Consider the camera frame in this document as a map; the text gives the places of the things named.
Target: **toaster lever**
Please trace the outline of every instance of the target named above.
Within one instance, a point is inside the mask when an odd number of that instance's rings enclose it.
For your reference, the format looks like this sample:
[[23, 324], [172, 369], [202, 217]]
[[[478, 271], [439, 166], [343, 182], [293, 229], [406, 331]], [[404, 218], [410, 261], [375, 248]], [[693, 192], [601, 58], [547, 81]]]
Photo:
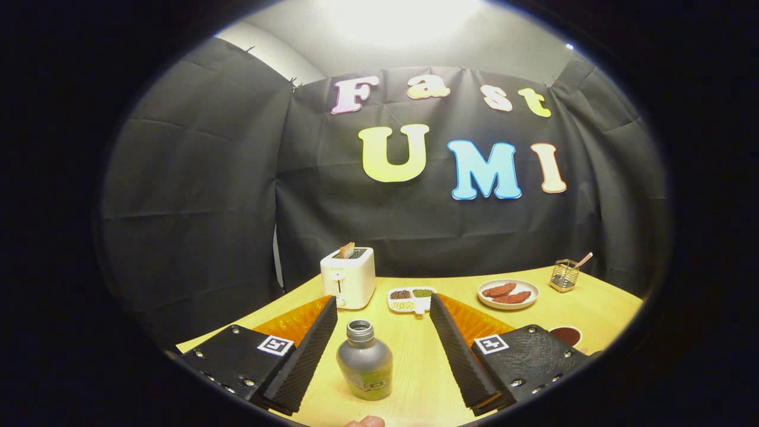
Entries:
[[340, 287], [340, 280], [345, 279], [345, 276], [342, 275], [342, 273], [335, 273], [332, 275], [332, 280], [337, 282], [337, 290], [339, 293], [342, 293], [342, 289]]

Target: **toaster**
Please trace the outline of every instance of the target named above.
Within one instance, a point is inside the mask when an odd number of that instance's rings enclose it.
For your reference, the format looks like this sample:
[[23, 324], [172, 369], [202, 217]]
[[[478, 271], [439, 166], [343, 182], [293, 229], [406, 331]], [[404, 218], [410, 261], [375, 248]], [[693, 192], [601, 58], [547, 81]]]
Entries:
[[340, 258], [340, 250], [320, 262], [324, 295], [334, 295], [338, 308], [364, 308], [374, 294], [374, 250], [354, 248], [353, 254]]

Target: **light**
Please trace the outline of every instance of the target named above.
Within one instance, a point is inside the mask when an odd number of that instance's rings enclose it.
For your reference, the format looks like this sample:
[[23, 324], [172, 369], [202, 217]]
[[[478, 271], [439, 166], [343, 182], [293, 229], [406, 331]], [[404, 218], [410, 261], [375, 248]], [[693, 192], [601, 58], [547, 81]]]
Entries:
[[398, 49], [430, 43], [460, 27], [481, 0], [316, 0], [321, 13], [351, 44]]

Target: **yellow letter u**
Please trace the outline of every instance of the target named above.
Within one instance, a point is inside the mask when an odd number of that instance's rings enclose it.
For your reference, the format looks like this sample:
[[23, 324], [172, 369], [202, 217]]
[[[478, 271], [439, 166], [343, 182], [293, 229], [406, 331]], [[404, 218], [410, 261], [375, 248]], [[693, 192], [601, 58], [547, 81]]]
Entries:
[[418, 176], [427, 164], [427, 149], [424, 134], [430, 131], [427, 125], [406, 125], [401, 133], [408, 136], [408, 162], [392, 165], [387, 161], [387, 137], [392, 129], [384, 126], [366, 128], [358, 132], [364, 142], [364, 171], [380, 182], [408, 181]]

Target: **wire basket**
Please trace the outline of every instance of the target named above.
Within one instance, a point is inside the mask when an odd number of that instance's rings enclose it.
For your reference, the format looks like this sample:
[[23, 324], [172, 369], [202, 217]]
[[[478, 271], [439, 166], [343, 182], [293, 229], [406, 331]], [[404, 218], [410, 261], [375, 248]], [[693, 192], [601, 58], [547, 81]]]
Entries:
[[557, 261], [553, 265], [553, 273], [551, 274], [549, 285], [559, 292], [568, 292], [574, 289], [575, 284], [577, 283], [577, 278], [580, 275], [580, 270], [578, 268], [570, 270], [575, 265], [577, 265], [577, 262], [569, 259]]

